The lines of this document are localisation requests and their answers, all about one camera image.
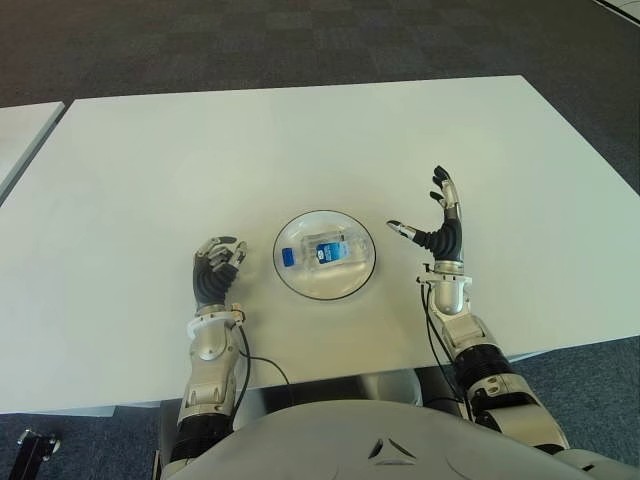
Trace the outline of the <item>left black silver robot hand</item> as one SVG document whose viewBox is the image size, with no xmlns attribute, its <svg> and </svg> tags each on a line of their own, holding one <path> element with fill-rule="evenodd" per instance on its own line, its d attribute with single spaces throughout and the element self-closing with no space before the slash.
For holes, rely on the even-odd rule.
<svg viewBox="0 0 640 480">
<path fill-rule="evenodd" d="M 247 243 L 233 236 L 212 237 L 196 250 L 192 287 L 198 310 L 226 304 L 247 250 Z"/>
</svg>

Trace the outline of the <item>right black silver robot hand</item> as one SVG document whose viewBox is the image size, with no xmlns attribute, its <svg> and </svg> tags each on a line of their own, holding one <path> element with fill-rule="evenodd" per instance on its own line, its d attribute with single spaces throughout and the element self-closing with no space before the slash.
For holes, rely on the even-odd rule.
<svg viewBox="0 0 640 480">
<path fill-rule="evenodd" d="M 451 175 L 440 165 L 432 176 L 440 192 L 429 196 L 443 210 L 441 226 L 431 232 L 416 229 L 398 220 L 388 220 L 386 225 L 395 233 L 429 251 L 435 261 L 463 262 L 463 233 L 459 196 Z"/>
</svg>

